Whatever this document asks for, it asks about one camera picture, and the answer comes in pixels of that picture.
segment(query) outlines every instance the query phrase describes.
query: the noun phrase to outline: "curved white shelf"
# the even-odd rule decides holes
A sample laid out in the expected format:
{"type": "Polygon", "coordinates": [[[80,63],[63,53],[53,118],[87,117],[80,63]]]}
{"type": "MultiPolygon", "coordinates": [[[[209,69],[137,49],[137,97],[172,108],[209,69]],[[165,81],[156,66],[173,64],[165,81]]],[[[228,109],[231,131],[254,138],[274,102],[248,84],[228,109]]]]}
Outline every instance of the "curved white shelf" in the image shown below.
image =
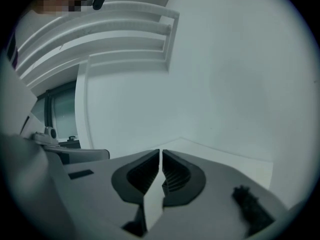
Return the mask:
{"type": "Polygon", "coordinates": [[[106,2],[99,11],[88,8],[85,12],[65,14],[42,27],[20,47],[16,71],[23,81],[30,85],[32,81],[39,80],[42,75],[59,66],[58,63],[61,65],[80,57],[109,51],[112,45],[115,45],[115,50],[131,50],[134,47],[135,50],[145,50],[145,47],[148,50],[161,50],[168,66],[178,19],[177,11],[155,4],[130,1],[106,2]],[[122,15],[121,11],[155,14],[169,17],[173,21],[159,23],[134,13],[122,15]],[[106,32],[116,32],[115,36],[118,39],[102,40],[106,32]],[[137,36],[132,32],[143,34],[137,36]],[[102,38],[80,41],[93,34],[101,34],[102,38]],[[75,42],[75,45],[60,51],[70,42],[75,42]]]}

